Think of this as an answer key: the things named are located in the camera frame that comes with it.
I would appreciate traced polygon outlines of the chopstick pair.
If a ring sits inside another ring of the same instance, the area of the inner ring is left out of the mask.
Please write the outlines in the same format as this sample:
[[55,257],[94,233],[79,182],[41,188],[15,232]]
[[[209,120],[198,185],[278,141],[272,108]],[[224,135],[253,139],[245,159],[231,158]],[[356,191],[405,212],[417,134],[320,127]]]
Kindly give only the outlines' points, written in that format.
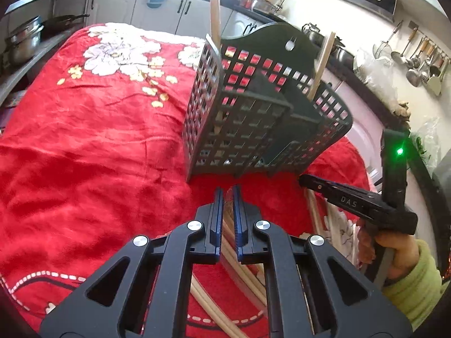
[[192,275],[190,294],[228,337],[248,338],[248,336],[219,308],[214,300],[211,299],[195,275]]

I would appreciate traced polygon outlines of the plastic bag on counter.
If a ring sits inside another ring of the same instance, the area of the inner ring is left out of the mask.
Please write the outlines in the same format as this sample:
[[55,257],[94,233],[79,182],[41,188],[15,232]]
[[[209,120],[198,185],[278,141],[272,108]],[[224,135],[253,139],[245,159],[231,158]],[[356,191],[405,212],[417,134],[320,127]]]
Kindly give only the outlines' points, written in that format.
[[377,96],[395,98],[397,90],[393,79],[394,63],[388,57],[377,59],[370,56],[357,57],[354,73]]

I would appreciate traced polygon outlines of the hanging ladles and spatulas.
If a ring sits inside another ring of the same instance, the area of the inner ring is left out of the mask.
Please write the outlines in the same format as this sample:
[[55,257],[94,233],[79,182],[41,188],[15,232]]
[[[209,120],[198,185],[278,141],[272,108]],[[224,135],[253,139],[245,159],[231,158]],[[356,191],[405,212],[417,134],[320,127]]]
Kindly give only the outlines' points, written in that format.
[[410,34],[401,52],[392,51],[391,59],[407,68],[407,81],[413,87],[423,86],[439,97],[442,94],[445,76],[450,68],[450,55],[423,33],[419,25],[410,21]]

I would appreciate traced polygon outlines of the red floral tablecloth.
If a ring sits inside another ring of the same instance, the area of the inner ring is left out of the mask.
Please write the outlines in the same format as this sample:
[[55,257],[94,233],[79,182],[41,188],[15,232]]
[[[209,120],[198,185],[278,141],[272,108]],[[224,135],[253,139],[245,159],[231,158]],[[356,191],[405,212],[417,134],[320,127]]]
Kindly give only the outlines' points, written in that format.
[[236,183],[290,234],[312,230],[291,172],[186,176],[203,40],[106,23],[47,61],[1,136],[1,287],[37,329],[132,237],[161,237]]

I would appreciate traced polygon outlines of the black plastic utensil basket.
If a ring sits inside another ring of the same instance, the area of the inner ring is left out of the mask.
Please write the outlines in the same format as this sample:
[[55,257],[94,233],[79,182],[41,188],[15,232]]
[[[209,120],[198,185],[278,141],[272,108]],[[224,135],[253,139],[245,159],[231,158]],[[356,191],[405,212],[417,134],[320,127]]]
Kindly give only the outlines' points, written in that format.
[[303,172],[344,137],[351,112],[315,82],[317,54],[286,23],[207,38],[182,131],[187,175]]

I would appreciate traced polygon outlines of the stacked steel pots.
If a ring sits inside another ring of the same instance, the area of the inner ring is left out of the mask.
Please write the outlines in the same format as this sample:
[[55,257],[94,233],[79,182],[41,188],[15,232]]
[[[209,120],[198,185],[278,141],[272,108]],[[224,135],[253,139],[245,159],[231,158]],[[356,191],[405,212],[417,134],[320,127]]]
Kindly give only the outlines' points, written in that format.
[[42,19],[38,15],[12,31],[5,39],[8,62],[11,65],[20,66],[34,56],[41,43],[42,30]]

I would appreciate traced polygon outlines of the black frying pan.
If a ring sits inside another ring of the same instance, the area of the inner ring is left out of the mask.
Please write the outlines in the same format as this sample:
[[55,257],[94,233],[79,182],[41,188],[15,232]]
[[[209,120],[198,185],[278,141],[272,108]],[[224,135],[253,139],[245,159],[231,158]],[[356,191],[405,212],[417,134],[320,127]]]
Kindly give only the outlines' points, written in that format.
[[51,31],[64,31],[66,30],[75,20],[84,17],[89,17],[89,14],[81,15],[62,15],[58,17],[52,17],[42,23],[42,26]]

